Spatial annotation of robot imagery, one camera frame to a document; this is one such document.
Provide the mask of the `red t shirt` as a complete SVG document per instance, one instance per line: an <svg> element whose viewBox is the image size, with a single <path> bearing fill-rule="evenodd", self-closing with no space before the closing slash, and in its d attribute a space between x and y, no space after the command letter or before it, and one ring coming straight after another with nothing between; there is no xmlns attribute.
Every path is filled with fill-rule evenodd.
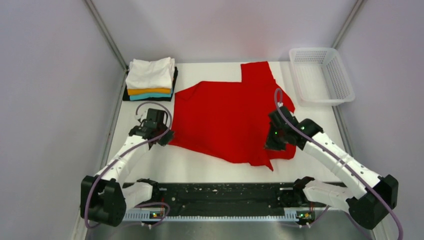
<svg viewBox="0 0 424 240"><path fill-rule="evenodd" d="M201 81L174 96L173 146L223 159L272 168L290 160L296 147L266 149L269 114L278 85L266 61L240 66L239 82Z"/></svg>

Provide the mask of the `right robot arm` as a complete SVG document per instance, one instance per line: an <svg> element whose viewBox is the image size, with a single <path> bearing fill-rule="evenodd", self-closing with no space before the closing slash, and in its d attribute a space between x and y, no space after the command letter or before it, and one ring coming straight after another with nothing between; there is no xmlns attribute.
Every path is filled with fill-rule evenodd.
<svg viewBox="0 0 424 240"><path fill-rule="evenodd" d="M344 185L324 183L305 176L294 183L293 200L299 206L322 203L347 213L359 226L372 230L397 206L399 182L381 176L340 148L313 120L298 121L284 106L268 115L266 149L282 151L288 146L318 160Z"/></svg>

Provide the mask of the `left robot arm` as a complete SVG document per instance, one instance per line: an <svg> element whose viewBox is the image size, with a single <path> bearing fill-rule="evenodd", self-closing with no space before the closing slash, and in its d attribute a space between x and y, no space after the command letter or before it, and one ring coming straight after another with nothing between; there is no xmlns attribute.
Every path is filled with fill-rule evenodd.
<svg viewBox="0 0 424 240"><path fill-rule="evenodd" d="M127 210L144 202L154 207L160 193L152 183L134 183L124 189L133 167L153 145L167 145L174 131L164 123L143 120L134 126L117 154L94 176L87 175L80 185L80 216L88 229L100 224L118 226Z"/></svg>

